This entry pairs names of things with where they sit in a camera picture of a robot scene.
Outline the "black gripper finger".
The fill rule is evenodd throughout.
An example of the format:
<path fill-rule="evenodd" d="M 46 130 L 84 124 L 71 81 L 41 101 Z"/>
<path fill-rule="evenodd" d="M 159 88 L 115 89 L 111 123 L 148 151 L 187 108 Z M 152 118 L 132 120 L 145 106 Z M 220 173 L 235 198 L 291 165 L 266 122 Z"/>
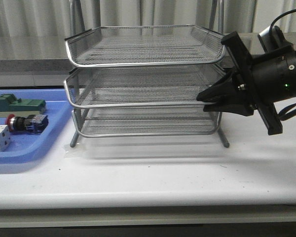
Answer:
<path fill-rule="evenodd" d="M 254 110 L 250 107 L 246 100 L 237 96 L 222 96 L 210 99 L 210 104 L 204 106 L 205 112 L 226 112 L 242 116 L 252 116 Z"/>
<path fill-rule="evenodd" d="M 212 86 L 202 92 L 199 92 L 196 100 L 202 102 L 216 102 L 224 97 L 236 95 L 236 89 L 232 82 L 232 76 L 233 72 L 229 71 Z"/>

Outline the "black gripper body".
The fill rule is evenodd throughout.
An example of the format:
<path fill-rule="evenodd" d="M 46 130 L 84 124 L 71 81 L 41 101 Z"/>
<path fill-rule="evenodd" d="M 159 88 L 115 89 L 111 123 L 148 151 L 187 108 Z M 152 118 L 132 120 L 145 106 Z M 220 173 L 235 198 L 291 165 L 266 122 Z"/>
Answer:
<path fill-rule="evenodd" d="M 222 39 L 222 44 L 226 47 L 239 74 L 239 85 L 244 84 L 245 89 L 241 92 L 245 95 L 245 101 L 249 105 L 249 108 L 259 112 L 267 128 L 268 135 L 281 134 L 283 127 L 278 118 L 275 106 L 273 103 L 268 104 L 263 102 L 262 96 L 259 95 L 251 71 L 253 58 L 238 33 L 232 32 L 225 35 Z"/>

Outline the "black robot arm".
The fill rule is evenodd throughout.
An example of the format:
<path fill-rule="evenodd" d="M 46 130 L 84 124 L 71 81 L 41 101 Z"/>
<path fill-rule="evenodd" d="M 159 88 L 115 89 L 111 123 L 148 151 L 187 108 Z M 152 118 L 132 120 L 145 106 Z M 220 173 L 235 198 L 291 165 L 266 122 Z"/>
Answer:
<path fill-rule="evenodd" d="M 283 132 L 282 121 L 296 116 L 296 50 L 282 46 L 253 57 L 237 32 L 222 39 L 234 67 L 197 95 L 205 112 L 251 116 L 259 112 L 269 135 Z"/>

